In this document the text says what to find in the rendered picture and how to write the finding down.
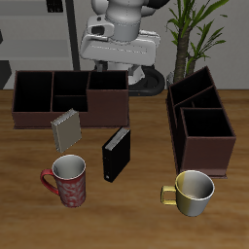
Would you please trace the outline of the grey book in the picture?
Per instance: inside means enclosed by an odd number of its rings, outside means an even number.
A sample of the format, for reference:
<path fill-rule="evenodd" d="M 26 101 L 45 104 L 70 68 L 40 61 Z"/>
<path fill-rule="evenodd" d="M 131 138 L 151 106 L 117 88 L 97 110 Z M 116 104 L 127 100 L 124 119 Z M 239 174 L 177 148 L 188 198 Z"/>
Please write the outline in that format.
<path fill-rule="evenodd" d="M 63 153 L 82 138 L 79 112 L 70 109 L 51 122 L 56 150 Z"/>

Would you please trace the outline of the dark grey block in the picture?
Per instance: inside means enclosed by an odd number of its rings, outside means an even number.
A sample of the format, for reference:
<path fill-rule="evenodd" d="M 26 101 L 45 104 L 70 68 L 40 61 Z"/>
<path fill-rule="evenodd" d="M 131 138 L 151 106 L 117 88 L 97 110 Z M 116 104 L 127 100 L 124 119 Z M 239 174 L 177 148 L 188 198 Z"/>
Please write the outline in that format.
<path fill-rule="evenodd" d="M 8 60 L 0 60 L 0 89 L 4 88 L 11 75 L 12 69 L 10 62 Z"/>

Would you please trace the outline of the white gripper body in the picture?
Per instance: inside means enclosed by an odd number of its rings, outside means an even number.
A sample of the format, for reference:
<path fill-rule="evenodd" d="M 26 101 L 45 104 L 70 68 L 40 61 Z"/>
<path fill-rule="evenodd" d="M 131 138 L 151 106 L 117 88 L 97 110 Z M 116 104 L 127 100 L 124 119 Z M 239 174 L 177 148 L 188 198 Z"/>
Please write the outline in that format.
<path fill-rule="evenodd" d="M 91 60 L 151 66 L 155 63 L 160 36 L 156 32 L 140 30 L 138 37 L 127 44 L 114 43 L 104 36 L 84 32 L 80 55 Z"/>

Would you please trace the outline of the flat black base plate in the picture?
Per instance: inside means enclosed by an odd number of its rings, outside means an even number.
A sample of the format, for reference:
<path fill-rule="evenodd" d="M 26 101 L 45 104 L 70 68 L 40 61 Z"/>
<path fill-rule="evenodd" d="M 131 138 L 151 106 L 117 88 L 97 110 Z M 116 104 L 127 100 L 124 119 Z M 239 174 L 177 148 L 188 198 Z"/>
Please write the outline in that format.
<path fill-rule="evenodd" d="M 164 90 L 164 76 L 154 66 L 141 67 L 145 77 L 128 87 L 130 96 L 154 96 Z"/>

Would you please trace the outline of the green pot plant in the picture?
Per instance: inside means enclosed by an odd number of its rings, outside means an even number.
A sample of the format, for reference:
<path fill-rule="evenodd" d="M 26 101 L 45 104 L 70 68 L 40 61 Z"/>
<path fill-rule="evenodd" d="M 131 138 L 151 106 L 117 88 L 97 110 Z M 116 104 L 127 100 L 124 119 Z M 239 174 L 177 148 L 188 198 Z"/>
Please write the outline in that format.
<path fill-rule="evenodd" d="M 170 9 L 173 14 L 167 25 L 172 23 L 176 28 L 171 30 L 174 38 L 172 43 L 177 47 L 173 82 L 177 83 L 194 73 L 196 62 L 208 58 L 206 52 L 212 47 L 224 44 L 225 40 L 219 40 L 223 27 L 217 29 L 210 37 L 209 30 L 213 20 L 198 26 L 205 18 L 218 8 L 224 6 L 229 0 L 217 0 L 210 4 L 208 0 L 199 10 L 195 8 L 196 0 L 177 0 L 177 12 Z"/>

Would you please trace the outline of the red patterned mug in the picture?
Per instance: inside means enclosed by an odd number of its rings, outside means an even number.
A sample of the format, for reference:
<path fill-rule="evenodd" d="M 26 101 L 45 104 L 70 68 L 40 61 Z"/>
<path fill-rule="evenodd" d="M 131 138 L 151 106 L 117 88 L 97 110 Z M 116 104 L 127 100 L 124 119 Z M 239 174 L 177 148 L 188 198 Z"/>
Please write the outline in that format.
<path fill-rule="evenodd" d="M 76 155 L 58 158 L 51 169 L 44 169 L 40 179 L 66 207 L 81 206 L 86 199 L 86 163 Z"/>

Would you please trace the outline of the yellow and white mug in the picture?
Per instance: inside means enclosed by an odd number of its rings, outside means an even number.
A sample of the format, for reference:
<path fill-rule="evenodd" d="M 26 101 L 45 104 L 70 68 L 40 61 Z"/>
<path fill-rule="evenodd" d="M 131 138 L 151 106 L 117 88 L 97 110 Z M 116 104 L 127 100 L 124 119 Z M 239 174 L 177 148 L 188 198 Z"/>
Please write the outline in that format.
<path fill-rule="evenodd" d="M 161 187 L 160 202 L 175 205 L 182 214 L 195 217 L 203 212 L 214 191 L 215 186 L 209 176 L 187 170 L 176 177 L 174 186 Z"/>

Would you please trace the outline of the small black wall panel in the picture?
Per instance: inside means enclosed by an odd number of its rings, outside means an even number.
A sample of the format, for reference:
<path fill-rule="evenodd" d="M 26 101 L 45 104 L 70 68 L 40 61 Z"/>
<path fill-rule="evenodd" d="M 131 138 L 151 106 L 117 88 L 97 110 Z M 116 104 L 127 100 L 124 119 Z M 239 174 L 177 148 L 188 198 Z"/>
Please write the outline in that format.
<path fill-rule="evenodd" d="M 62 13 L 62 0 L 46 0 L 47 10 L 49 13 Z"/>

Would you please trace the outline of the black book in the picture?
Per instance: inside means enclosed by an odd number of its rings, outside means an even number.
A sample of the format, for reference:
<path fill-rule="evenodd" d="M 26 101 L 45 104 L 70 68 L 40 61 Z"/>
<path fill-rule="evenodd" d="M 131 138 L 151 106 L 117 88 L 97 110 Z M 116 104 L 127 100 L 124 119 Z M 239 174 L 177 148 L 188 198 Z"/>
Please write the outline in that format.
<path fill-rule="evenodd" d="M 121 127 L 102 146 L 104 179 L 113 182 L 130 161 L 130 130 Z"/>

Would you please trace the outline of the dark brown desk caddy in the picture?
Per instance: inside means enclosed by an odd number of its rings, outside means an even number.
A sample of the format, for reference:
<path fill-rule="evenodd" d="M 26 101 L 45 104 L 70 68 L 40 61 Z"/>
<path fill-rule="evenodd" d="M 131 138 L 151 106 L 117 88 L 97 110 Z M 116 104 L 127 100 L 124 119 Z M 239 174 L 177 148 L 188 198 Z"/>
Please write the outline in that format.
<path fill-rule="evenodd" d="M 171 85 L 166 107 L 176 172 L 225 178 L 236 136 L 209 68 Z"/>
<path fill-rule="evenodd" d="M 125 71 L 17 71 L 12 115 L 16 128 L 50 128 L 68 110 L 82 127 L 128 125 Z"/>

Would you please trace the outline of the dark vertical post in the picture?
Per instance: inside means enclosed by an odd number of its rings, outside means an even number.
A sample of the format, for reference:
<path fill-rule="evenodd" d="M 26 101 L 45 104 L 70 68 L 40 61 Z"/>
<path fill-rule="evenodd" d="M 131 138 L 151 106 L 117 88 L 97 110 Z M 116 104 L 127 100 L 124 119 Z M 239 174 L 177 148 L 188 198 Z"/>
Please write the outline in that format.
<path fill-rule="evenodd" d="M 80 70 L 80 58 L 78 49 L 78 38 L 75 21 L 74 0 L 65 0 L 66 15 L 68 22 L 69 40 L 72 55 L 73 69 Z"/>

